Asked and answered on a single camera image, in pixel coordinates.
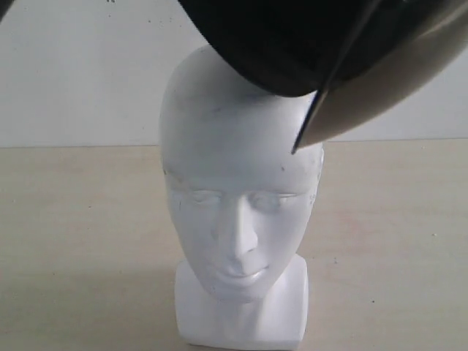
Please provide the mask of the black helmet with tinted visor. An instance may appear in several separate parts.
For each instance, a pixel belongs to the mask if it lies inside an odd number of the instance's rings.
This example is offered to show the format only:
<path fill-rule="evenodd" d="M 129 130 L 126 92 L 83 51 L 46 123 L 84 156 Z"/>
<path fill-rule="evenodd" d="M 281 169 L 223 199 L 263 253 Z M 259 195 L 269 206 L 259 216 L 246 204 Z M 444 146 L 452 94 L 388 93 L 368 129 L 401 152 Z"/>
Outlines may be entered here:
<path fill-rule="evenodd" d="M 253 84 L 313 99 L 293 144 L 360 126 L 467 48 L 465 1 L 182 1 L 208 44 Z"/>

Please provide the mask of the white mannequin head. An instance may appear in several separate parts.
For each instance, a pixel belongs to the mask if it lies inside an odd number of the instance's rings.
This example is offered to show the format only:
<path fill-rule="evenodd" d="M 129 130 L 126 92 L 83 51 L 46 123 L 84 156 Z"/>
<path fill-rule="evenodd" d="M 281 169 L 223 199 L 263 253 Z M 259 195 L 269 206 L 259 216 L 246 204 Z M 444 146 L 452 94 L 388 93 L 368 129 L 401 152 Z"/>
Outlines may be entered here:
<path fill-rule="evenodd" d="M 188 343 L 234 350 L 301 343 L 309 277 L 298 248 L 324 149 L 292 145 L 311 100 L 256 87 L 209 46 L 173 71 L 160 151 L 185 256 L 175 273 L 175 315 Z"/>

